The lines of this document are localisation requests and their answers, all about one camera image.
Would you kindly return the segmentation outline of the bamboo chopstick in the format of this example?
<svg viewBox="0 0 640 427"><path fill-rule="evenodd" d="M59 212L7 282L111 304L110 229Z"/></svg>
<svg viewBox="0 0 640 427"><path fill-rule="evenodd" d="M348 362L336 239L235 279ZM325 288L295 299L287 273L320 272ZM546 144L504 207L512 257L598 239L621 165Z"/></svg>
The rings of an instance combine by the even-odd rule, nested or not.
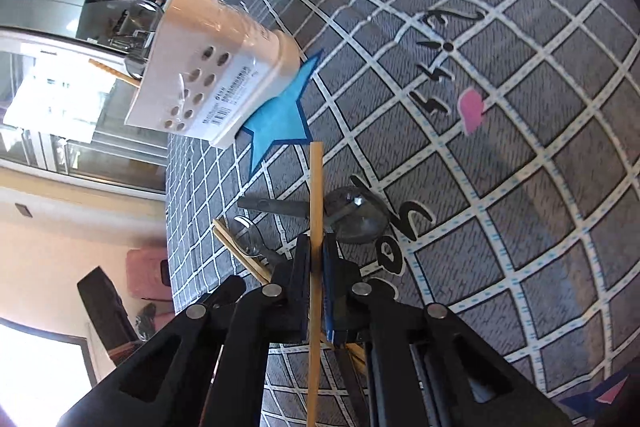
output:
<svg viewBox="0 0 640 427"><path fill-rule="evenodd" d="M107 72L107 74L110 74L117 79L122 80L124 83L129 84L129 86L135 88L140 87L141 82L139 80L137 80L136 78L132 78L131 76L124 74L123 72L119 72L119 70L117 69L111 68L110 66L107 66L97 60L93 60L93 58L90 58L89 63L94 67L103 70L103 72Z"/></svg>
<svg viewBox="0 0 640 427"><path fill-rule="evenodd" d="M250 274L259 281L259 283L266 285L271 282L271 272L265 267L265 265L262 265L253 257L245 254L245 251L243 251L232 234L227 230L222 222L217 219L213 220L213 233L217 237L218 241L224 244L224 247L226 247L228 251L230 251L230 253L239 260L241 265L243 265L243 267L247 269L247 271L250 272ZM356 345L356 343L347 343L346 351L349 355L350 361L354 363L355 369L357 369L360 374L364 375L366 373L366 355L364 354L364 350L360 346Z"/></svg>

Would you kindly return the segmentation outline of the white utensil holder caddy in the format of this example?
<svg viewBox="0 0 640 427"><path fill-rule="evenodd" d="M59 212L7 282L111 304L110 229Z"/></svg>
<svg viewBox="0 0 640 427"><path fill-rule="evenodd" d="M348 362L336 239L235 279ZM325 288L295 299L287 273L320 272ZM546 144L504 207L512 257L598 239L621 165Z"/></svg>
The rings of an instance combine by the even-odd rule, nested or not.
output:
<svg viewBox="0 0 640 427"><path fill-rule="evenodd" d="M220 0L170 0L157 26L128 126L223 150L300 67L295 40Z"/></svg>

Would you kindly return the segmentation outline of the grey grid star tablecloth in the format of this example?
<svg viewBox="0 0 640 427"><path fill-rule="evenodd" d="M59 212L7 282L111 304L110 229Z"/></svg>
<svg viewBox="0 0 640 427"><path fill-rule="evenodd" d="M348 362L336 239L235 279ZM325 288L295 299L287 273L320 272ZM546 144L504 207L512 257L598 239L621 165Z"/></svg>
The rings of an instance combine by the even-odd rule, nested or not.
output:
<svg viewBox="0 0 640 427"><path fill-rule="evenodd" d="M638 0L242 0L317 65L294 103L343 245L402 303L450 306L578 426L639 354Z"/></svg>

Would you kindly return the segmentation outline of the bamboo chopstick angled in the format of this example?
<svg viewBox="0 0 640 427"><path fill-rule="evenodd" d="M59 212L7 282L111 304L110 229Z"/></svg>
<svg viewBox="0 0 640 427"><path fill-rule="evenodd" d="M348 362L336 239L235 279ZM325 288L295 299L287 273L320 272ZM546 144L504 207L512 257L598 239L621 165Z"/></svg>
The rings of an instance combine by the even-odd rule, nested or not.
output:
<svg viewBox="0 0 640 427"><path fill-rule="evenodd" d="M317 422L322 321L323 147L310 144L310 294L307 425Z"/></svg>

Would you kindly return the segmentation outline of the pink plastic stool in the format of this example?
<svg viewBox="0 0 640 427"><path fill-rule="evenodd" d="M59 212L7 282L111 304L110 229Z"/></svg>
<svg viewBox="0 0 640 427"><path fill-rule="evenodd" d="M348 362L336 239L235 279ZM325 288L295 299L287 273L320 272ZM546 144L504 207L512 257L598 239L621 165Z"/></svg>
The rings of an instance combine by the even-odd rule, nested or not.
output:
<svg viewBox="0 0 640 427"><path fill-rule="evenodd" d="M126 256L126 279L131 297L154 301L172 299L165 248L130 249Z"/></svg>

